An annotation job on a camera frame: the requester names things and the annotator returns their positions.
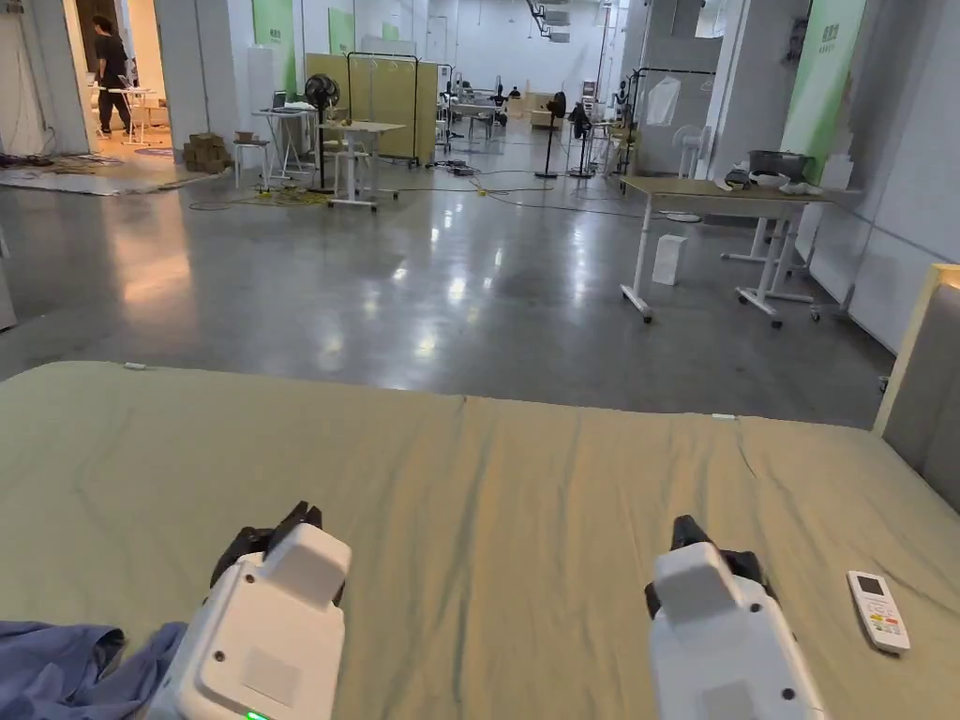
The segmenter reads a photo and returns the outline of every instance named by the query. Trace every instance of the black t-shirt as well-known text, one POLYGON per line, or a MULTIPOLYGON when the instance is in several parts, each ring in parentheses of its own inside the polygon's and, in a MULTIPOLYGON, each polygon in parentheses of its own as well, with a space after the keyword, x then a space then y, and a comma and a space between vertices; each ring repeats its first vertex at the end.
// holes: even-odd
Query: black t-shirt
POLYGON ((123 49, 123 40, 115 35, 98 35, 95 43, 97 60, 107 61, 105 82, 115 82, 121 75, 127 74, 127 53, 123 49))

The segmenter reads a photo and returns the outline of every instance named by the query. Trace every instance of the plastic bag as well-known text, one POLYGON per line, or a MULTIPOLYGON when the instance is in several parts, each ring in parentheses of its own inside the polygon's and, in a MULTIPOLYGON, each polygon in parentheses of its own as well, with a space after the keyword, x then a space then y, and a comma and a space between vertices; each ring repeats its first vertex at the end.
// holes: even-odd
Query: plastic bag
POLYGON ((647 93, 647 125, 672 125, 680 98, 680 81, 669 75, 647 93))

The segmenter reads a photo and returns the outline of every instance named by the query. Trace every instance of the black pants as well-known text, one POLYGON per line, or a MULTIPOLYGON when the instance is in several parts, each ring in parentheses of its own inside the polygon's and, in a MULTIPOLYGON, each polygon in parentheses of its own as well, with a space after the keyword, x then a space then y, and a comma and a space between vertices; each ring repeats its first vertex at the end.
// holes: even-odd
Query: black pants
MULTIPOLYGON (((120 81, 115 83, 104 82, 104 87, 123 87, 120 81)), ((113 114, 113 108, 117 108, 123 125, 130 131, 130 108, 127 107, 127 98, 119 92, 100 91, 100 130, 110 132, 110 116, 113 114)))

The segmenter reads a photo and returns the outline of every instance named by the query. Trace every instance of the upholstered headboard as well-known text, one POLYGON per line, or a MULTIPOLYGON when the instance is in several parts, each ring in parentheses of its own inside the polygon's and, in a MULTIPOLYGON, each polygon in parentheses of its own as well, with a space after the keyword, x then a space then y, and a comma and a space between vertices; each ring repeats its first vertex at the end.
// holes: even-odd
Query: upholstered headboard
POLYGON ((960 512, 960 289, 952 274, 960 279, 960 267, 931 270, 874 431, 960 512))

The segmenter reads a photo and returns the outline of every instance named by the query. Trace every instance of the green banner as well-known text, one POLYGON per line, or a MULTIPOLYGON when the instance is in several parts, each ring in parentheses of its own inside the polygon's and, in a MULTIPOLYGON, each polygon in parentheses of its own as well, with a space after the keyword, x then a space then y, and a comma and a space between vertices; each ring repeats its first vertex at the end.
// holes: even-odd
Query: green banner
POLYGON ((353 15, 336 8, 327 11, 330 28, 330 55, 353 52, 353 15))
POLYGON ((806 178, 819 182, 836 134, 853 49, 867 0, 814 0, 780 149, 816 159, 806 178))
POLYGON ((253 39, 258 45, 274 48, 275 62, 281 68, 278 89, 297 93, 293 0, 253 0, 253 39))

